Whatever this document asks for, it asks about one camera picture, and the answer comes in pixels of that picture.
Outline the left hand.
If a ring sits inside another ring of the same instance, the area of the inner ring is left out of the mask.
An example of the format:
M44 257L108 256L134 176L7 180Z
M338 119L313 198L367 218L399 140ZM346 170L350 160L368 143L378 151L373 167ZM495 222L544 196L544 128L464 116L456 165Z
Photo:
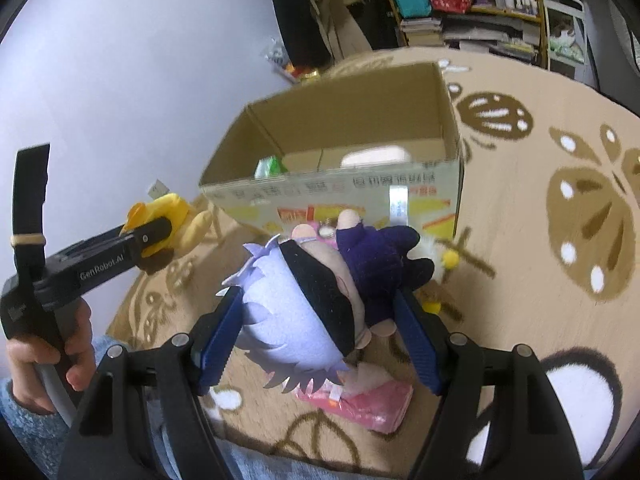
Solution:
M75 312L76 330L65 341L65 353L76 359L66 373L66 380L75 391L84 391L96 370L92 345L91 309L79 299ZM12 378L12 394L23 408L38 415L54 412L54 405L36 373L35 365L55 365L61 353L47 341L34 336L18 336L6 343L6 355Z

